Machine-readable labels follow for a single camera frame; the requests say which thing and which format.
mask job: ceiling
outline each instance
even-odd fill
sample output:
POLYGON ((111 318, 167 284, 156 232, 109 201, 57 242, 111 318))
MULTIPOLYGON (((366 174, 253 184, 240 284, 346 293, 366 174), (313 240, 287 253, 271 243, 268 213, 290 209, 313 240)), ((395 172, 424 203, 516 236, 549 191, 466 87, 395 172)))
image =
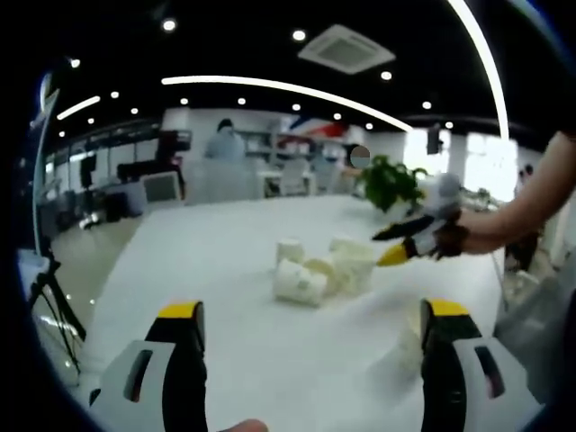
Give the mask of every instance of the ceiling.
MULTIPOLYGON (((566 74, 542 37, 508 2, 468 3, 492 48, 512 137, 542 149, 554 129, 551 106, 563 94, 566 74)), ((567 10, 543 3, 554 28, 571 43, 565 30, 570 25, 567 10)), ((102 97, 94 106, 55 120, 49 145, 64 142, 59 131, 70 137, 134 118, 133 107, 139 109, 138 117, 159 117, 167 107, 179 106, 182 97, 192 108, 235 108, 239 97, 247 99, 244 109, 289 112, 298 103, 304 115, 330 119, 339 112, 346 122, 373 123, 375 131, 395 129, 334 103, 281 90, 160 83, 163 77, 190 75, 273 79, 343 96, 413 126, 451 121, 456 132, 499 131, 482 62, 446 0, 393 0, 378 9, 362 2, 355 2, 355 8, 298 2, 214 8, 209 13, 185 0, 140 1, 137 8, 82 2, 76 10, 52 5, 37 22, 29 21, 36 24, 37 30, 31 27, 30 32, 38 33, 43 55, 28 66, 54 68, 53 84, 61 91, 56 112, 94 95, 102 97), (177 21, 171 33, 161 29, 167 17, 177 21), (292 39, 294 30, 305 30, 310 41, 334 23, 378 42, 396 59, 350 76, 297 57, 305 42, 292 39), (70 67, 66 57, 80 59, 80 67, 70 67), (380 78, 383 70, 392 72, 391 81, 380 78), (111 91, 120 97, 112 99, 111 91), (422 108, 424 101, 432 103, 431 110, 422 108), (89 117, 95 118, 94 125, 87 123, 89 117)))

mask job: white paper cup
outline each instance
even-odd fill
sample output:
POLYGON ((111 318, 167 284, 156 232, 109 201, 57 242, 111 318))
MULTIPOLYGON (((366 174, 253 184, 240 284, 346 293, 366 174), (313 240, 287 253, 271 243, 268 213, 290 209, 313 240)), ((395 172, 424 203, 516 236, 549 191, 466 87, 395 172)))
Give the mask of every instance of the white paper cup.
POLYGON ((370 291, 370 278, 375 267, 371 247, 355 243, 333 254, 337 288, 349 294, 370 291))
POLYGON ((304 267, 313 273, 325 275, 328 282, 325 295, 331 295, 337 290, 336 271, 334 269, 334 260, 332 256, 322 258, 311 258, 304 263, 304 267))
POLYGON ((411 327, 410 319, 406 319, 398 335, 396 350, 400 354, 400 366, 411 375, 418 375, 424 360, 420 336, 411 327))
POLYGON ((283 259, 276 269, 273 291, 276 298, 320 306, 328 278, 302 265, 283 259))
POLYGON ((301 263, 304 260, 304 247, 302 247, 302 243, 295 238, 280 240, 276 245, 276 265, 280 264, 283 259, 294 263, 301 263))
POLYGON ((406 322, 408 328, 420 339, 422 337, 422 318, 420 316, 419 301, 410 301, 406 306, 406 322))
POLYGON ((353 239, 350 236, 346 234, 338 234, 334 236, 330 241, 328 250, 330 252, 336 252, 339 249, 346 248, 350 242, 353 242, 353 239))

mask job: potted plant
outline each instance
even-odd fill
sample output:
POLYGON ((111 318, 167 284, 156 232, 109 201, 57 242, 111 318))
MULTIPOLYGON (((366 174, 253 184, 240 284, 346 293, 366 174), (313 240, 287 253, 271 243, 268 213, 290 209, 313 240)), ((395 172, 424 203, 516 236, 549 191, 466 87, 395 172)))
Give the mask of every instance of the potted plant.
POLYGON ((387 156, 380 155, 372 159, 361 179, 364 182, 365 197, 372 204, 387 212, 395 203, 407 203, 411 209, 418 206, 418 200, 424 197, 419 190, 417 175, 428 175, 424 168, 407 169, 404 164, 391 164, 387 156))

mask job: curved light strip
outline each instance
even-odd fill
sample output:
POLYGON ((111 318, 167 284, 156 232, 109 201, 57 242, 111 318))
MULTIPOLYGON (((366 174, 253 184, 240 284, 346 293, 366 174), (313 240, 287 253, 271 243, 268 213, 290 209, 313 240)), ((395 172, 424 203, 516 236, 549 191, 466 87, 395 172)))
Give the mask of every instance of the curved light strip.
POLYGON ((80 110, 84 110, 85 108, 87 108, 90 105, 98 104, 99 102, 100 102, 100 96, 92 96, 90 99, 86 99, 85 101, 82 101, 81 103, 77 103, 76 105, 71 106, 67 110, 64 110, 63 112, 58 114, 56 116, 56 118, 58 120, 64 120, 67 117, 69 117, 70 115, 77 113, 80 110))
POLYGON ((480 59, 484 65, 484 70, 486 70, 486 75, 488 76, 488 81, 490 82, 490 89, 494 96, 494 103, 496 104, 496 115, 498 116, 498 123, 500 126, 500 137, 503 140, 509 140, 510 132, 508 114, 506 113, 506 103, 504 102, 504 91, 502 90, 502 83, 500 82, 498 70, 496 69, 496 62, 494 61, 488 42, 482 33, 480 25, 468 7, 468 4, 466 4, 464 0, 447 0, 447 2, 452 6, 458 15, 458 18, 462 21, 462 24, 464 24, 464 27, 472 38, 472 42, 474 42, 478 55, 480 55, 480 59))
POLYGON ((395 119, 388 114, 377 111, 374 108, 363 105, 358 102, 351 101, 345 97, 336 96, 335 94, 322 92, 313 88, 304 87, 302 85, 288 84, 280 81, 272 81, 270 79, 260 78, 246 78, 243 76, 220 76, 220 75, 198 75, 198 76, 173 76, 170 78, 162 78, 162 84, 170 86, 172 84, 199 84, 199 83, 223 83, 223 84, 243 84, 246 86, 259 86, 270 87, 278 90, 286 90, 287 92, 299 93, 312 97, 318 97, 325 101, 333 102, 357 110, 361 113, 372 115, 373 117, 396 126, 403 131, 412 131, 412 127, 403 121, 395 119))

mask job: hand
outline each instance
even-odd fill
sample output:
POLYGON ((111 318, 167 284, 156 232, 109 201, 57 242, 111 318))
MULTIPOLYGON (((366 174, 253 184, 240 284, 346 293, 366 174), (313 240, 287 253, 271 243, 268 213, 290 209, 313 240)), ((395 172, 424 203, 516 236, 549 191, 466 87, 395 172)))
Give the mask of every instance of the hand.
POLYGON ((268 432, 268 427, 260 420, 245 420, 238 423, 230 429, 222 430, 222 432, 268 432))
POLYGON ((455 222, 447 223, 436 233, 437 248, 432 256, 456 257, 467 253, 472 255, 488 254, 506 244, 499 234, 495 213, 475 213, 461 211, 455 222))

